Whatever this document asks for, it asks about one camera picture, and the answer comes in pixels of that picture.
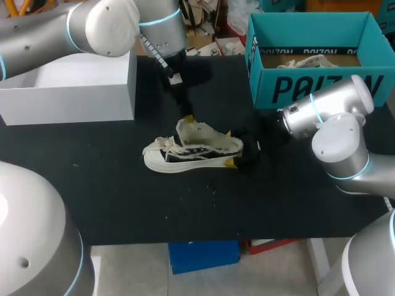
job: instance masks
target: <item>shoe tongue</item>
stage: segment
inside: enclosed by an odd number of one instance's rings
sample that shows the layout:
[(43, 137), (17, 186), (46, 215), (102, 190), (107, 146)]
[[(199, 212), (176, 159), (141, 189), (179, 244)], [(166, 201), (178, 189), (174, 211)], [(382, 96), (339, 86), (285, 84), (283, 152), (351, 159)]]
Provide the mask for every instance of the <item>shoe tongue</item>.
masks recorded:
[(179, 146), (183, 146), (183, 144), (181, 143), (181, 140), (180, 140), (180, 135), (177, 133), (177, 131), (174, 131), (174, 133), (173, 133), (173, 140), (174, 140), (175, 144), (177, 144)]

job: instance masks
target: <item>shoelace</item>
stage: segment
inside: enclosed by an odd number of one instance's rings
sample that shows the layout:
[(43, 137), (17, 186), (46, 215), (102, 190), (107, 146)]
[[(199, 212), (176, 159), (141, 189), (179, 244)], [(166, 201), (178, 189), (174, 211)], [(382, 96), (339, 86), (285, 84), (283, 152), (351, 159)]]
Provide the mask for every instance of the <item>shoelace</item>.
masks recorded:
[(182, 146), (177, 145), (173, 137), (170, 138), (162, 138), (158, 137), (155, 141), (144, 148), (143, 155), (151, 150), (163, 150), (166, 154), (171, 153), (173, 155), (188, 153), (189, 151)]

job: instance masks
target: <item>blue box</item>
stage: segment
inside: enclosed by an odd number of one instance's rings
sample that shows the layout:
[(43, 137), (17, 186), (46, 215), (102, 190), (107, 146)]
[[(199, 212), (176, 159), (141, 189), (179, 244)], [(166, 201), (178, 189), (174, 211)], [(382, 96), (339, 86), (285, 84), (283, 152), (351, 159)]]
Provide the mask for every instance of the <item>blue box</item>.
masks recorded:
[(383, 0), (376, 20), (383, 34), (395, 31), (395, 0)]
[(170, 243), (168, 253), (173, 274), (229, 265), (239, 262), (240, 258), (235, 240)]
[(258, 0), (259, 7), (264, 12), (283, 12), (291, 9), (298, 4), (303, 3), (304, 0)]
[[(264, 68), (260, 53), (352, 54), (361, 67)], [(395, 53), (367, 12), (252, 14), (245, 59), (257, 109), (285, 107), (353, 74), (365, 80), (375, 106), (382, 106), (395, 83)]]

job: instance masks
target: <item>white shoe sole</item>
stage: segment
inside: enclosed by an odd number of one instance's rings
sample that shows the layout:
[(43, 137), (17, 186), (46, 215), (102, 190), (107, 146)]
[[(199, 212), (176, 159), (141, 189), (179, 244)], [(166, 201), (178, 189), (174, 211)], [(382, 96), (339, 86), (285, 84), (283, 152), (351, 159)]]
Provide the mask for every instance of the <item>white shoe sole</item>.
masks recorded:
[(205, 160), (195, 160), (191, 162), (165, 162), (159, 150), (152, 150), (145, 153), (144, 163), (152, 171), (174, 174), (193, 170), (194, 168), (226, 168), (223, 163), (234, 157), (235, 156), (233, 155)]

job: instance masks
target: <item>teal shoe box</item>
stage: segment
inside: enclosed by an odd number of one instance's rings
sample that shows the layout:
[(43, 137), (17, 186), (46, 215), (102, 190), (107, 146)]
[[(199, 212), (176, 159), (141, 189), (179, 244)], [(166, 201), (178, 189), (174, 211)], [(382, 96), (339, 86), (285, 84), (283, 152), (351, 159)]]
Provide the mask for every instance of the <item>teal shoe box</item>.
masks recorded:
[(258, 0), (259, 7), (264, 12), (283, 12), (291, 9), (298, 4), (302, 4), (304, 0)]
[(395, 0), (383, 0), (376, 16), (383, 34), (395, 31)]
[[(361, 67), (264, 68), (260, 54), (354, 55)], [(382, 106), (395, 83), (395, 53), (368, 12), (252, 14), (245, 59), (257, 109), (285, 107), (353, 74)]]

